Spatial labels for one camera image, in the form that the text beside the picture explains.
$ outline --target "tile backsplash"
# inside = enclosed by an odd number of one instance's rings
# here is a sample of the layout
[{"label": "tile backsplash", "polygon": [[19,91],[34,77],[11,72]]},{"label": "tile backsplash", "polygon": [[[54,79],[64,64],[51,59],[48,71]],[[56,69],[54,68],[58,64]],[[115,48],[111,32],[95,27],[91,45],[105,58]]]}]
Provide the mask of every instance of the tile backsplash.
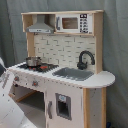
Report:
[{"label": "tile backsplash", "polygon": [[[35,55],[46,63],[76,68],[82,51],[90,51],[95,57],[95,37],[39,34],[34,36],[34,43]],[[88,69],[95,69],[87,54],[83,55],[83,62],[88,62]]]}]

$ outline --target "toy range hood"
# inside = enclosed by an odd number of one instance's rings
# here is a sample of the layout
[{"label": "toy range hood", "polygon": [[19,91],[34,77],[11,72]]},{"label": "toy range hood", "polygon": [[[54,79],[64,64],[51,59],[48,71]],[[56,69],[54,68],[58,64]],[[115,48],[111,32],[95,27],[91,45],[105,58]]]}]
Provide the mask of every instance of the toy range hood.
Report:
[{"label": "toy range hood", "polygon": [[54,33],[54,29],[45,23],[45,15],[37,15],[37,22],[26,28],[26,32]]}]

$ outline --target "gray curtain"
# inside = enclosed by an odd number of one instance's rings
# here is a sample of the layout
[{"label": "gray curtain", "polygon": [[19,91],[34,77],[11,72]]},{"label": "gray curtain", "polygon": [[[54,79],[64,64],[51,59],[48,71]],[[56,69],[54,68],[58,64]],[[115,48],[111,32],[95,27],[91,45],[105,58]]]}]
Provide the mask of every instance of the gray curtain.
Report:
[{"label": "gray curtain", "polygon": [[116,76],[113,86],[107,88],[107,121],[112,122],[116,128],[128,127],[128,0],[1,0],[7,2],[7,19],[3,17],[0,39],[4,38],[3,31],[8,32],[12,39],[1,39],[4,45],[2,53],[5,60],[11,65],[13,56],[15,63],[24,61],[27,56],[25,33],[22,32],[23,12],[30,11],[77,11],[77,10],[104,10],[104,37],[103,37],[103,67]]},{"label": "gray curtain", "polygon": [[6,0],[0,0],[0,57],[6,67],[14,65],[12,33]]}]

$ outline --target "oven door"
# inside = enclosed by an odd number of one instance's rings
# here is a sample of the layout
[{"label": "oven door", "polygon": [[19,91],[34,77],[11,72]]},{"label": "oven door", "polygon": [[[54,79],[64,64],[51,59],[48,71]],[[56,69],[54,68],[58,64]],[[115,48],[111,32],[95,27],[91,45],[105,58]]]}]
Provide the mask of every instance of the oven door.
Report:
[{"label": "oven door", "polygon": [[80,14],[56,14],[56,32],[80,33]]}]

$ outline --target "door handle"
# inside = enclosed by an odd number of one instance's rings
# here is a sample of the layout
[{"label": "door handle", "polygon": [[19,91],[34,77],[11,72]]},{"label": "door handle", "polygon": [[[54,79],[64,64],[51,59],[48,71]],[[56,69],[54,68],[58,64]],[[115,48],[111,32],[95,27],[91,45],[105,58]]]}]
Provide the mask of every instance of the door handle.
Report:
[{"label": "door handle", "polygon": [[49,103],[48,103],[48,115],[49,115],[50,119],[52,119],[51,106],[52,106],[52,101],[49,101]]},{"label": "door handle", "polygon": [[59,22],[60,17],[56,17],[56,29],[60,30],[60,27],[58,26],[58,22]]}]

